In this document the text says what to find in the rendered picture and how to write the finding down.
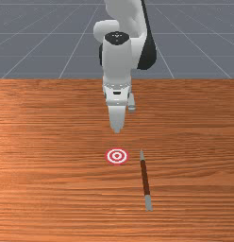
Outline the grey pen with brown grip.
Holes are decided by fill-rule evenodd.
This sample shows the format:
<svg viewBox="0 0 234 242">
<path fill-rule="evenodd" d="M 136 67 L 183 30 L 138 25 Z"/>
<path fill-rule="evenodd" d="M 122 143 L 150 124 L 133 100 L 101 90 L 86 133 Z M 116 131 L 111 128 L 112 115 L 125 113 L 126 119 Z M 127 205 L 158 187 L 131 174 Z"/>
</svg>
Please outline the grey pen with brown grip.
<svg viewBox="0 0 234 242">
<path fill-rule="evenodd" d="M 150 195 L 150 188 L 147 176 L 147 168 L 144 159 L 143 151 L 140 151 L 140 163 L 141 163 L 141 170 L 142 170 L 142 186 L 143 186 L 143 193 L 144 193 L 144 200 L 145 200 L 145 211 L 153 211 L 152 200 Z"/>
</svg>

